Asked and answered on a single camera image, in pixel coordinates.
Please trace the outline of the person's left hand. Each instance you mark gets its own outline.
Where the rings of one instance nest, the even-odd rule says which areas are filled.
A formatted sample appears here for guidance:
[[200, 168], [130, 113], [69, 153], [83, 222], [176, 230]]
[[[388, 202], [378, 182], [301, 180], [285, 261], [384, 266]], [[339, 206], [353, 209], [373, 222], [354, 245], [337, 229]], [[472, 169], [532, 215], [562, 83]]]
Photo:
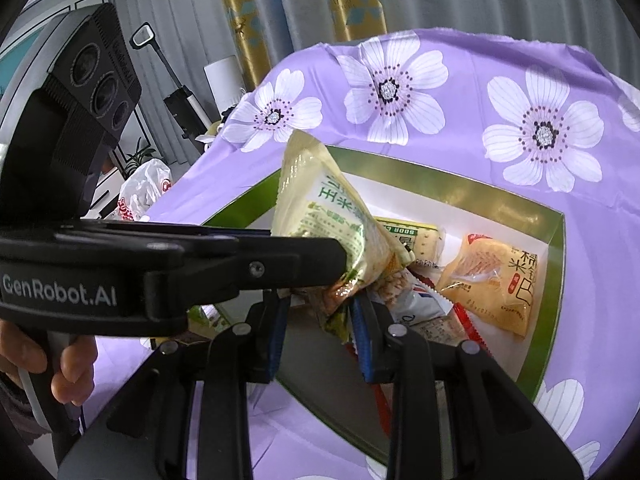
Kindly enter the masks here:
[[[65, 348], [51, 379], [51, 392], [58, 402], [84, 404], [94, 389], [93, 365], [98, 358], [93, 336], [78, 336]], [[11, 322], [1, 321], [1, 371], [21, 387], [18, 370], [43, 373], [48, 366], [44, 351]]]

